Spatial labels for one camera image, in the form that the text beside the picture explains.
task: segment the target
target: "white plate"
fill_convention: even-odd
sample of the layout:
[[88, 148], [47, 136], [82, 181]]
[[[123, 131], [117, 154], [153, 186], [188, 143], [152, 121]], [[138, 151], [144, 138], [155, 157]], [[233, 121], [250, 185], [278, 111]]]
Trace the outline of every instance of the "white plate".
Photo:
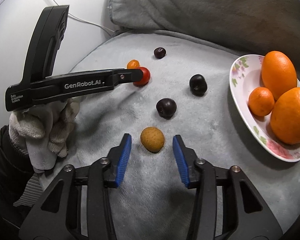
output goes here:
[[255, 88], [264, 86], [261, 79], [263, 58], [264, 56], [250, 54], [233, 62], [229, 74], [232, 98], [246, 126], [264, 149], [282, 161], [300, 161], [300, 143], [292, 146], [280, 142], [270, 128], [271, 114], [257, 117], [248, 108], [250, 93]]

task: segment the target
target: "gray cushion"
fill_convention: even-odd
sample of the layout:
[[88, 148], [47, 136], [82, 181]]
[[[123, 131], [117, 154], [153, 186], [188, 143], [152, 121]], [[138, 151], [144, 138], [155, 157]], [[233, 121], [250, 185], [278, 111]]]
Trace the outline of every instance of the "gray cushion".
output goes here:
[[300, 0], [110, 0], [110, 17], [260, 55], [282, 51], [300, 71]]

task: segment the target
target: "gloved hand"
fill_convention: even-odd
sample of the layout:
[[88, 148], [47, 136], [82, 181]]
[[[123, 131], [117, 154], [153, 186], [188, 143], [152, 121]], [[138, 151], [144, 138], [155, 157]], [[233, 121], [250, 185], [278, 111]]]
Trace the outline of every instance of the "gloved hand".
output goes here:
[[79, 109], [79, 100], [70, 98], [11, 113], [10, 140], [20, 152], [29, 154], [36, 172], [52, 169], [57, 156], [67, 155], [66, 139]]

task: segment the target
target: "blue gripper pad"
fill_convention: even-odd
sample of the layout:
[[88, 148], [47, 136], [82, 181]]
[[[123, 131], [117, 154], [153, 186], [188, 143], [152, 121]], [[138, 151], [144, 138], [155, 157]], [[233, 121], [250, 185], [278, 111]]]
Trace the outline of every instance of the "blue gripper pad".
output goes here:
[[189, 169], [176, 136], [173, 137], [172, 146], [173, 146], [173, 154], [177, 162], [181, 181], [183, 184], [185, 184], [186, 187], [188, 187], [190, 184]]
[[132, 141], [131, 135], [128, 135], [117, 165], [117, 176], [114, 181], [117, 187], [119, 187], [121, 182], [123, 181], [123, 177], [127, 169], [130, 152], [131, 152], [131, 141]]

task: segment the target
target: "gray blanket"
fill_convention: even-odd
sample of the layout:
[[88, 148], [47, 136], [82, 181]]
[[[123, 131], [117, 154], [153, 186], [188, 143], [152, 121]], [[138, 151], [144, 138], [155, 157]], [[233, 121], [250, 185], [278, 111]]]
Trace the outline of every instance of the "gray blanket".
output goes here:
[[[160, 60], [153, 56], [159, 46], [167, 50]], [[286, 231], [300, 213], [300, 162], [274, 158], [243, 123], [228, 81], [238, 55], [211, 42], [167, 31], [124, 33], [91, 52], [74, 72], [124, 68], [137, 59], [150, 70], [151, 80], [142, 88], [123, 84], [114, 91], [88, 96], [68, 140], [69, 155], [57, 162], [53, 174], [40, 177], [43, 187], [64, 165], [90, 165], [117, 146], [124, 133], [130, 133], [132, 150], [126, 175], [121, 187], [110, 194], [118, 239], [186, 239], [194, 190], [181, 183], [172, 152], [172, 138], [181, 134], [188, 147], [213, 165], [239, 165]], [[189, 91], [189, 79], [197, 73], [208, 84], [202, 98]], [[159, 117], [155, 109], [165, 97], [178, 105], [171, 120]], [[140, 143], [140, 133], [148, 126], [158, 127], [166, 138], [157, 154]], [[220, 233], [220, 214], [217, 226]]]

